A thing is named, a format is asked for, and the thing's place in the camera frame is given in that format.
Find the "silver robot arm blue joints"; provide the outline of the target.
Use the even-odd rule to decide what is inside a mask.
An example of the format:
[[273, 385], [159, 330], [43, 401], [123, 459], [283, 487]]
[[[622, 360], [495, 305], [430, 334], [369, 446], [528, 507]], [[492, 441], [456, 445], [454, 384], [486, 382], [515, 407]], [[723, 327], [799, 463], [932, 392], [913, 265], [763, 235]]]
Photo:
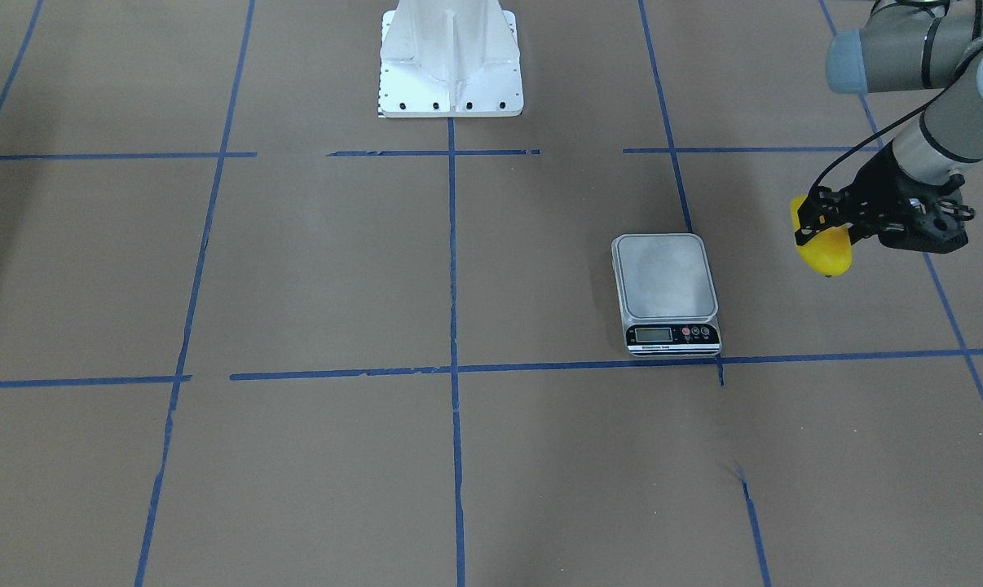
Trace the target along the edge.
[[891, 141], [899, 170], [941, 185], [983, 161], [983, 1], [878, 1], [826, 58], [839, 94], [937, 90]]

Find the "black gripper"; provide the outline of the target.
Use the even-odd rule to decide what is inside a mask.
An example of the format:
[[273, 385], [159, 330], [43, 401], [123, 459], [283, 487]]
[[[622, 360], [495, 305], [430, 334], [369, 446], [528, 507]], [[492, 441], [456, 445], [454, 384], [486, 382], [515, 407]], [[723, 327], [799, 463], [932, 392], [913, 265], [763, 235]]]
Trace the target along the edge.
[[946, 157], [905, 157], [888, 144], [854, 177], [852, 188], [817, 186], [793, 201], [797, 248], [852, 248], [888, 229], [887, 216], [906, 198], [953, 196], [961, 170]]

